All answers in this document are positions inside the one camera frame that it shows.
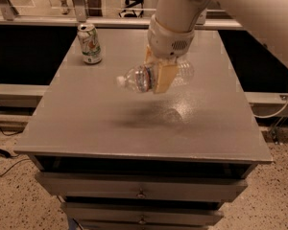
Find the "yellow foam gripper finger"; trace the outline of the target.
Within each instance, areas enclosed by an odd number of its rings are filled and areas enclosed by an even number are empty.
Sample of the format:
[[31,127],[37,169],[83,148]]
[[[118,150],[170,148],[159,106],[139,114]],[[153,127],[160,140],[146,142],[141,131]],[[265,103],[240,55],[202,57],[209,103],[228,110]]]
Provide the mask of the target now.
[[161,64],[156,67],[156,80],[153,92],[155,94],[165,93],[175,79],[179,67],[177,64]]
[[150,46],[146,47],[146,54],[145,54],[145,60],[144,60],[145,64],[149,64],[149,63],[156,63],[156,57],[151,49]]

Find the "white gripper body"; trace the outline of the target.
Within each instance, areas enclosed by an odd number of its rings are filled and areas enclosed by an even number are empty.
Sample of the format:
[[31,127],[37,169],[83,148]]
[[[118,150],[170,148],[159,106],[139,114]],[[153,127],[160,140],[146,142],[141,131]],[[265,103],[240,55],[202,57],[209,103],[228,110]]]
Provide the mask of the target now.
[[151,17],[148,30],[148,43],[157,58],[179,58],[188,52],[194,38],[193,31],[177,33],[164,28],[156,16]]

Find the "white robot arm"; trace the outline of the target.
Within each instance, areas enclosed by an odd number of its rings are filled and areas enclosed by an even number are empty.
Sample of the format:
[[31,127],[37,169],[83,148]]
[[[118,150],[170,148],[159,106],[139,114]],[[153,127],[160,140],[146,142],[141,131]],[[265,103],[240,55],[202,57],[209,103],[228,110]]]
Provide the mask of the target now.
[[148,31],[148,61],[187,53],[208,4],[218,4],[242,25],[221,32],[244,90],[283,92],[288,86],[288,0],[158,0]]

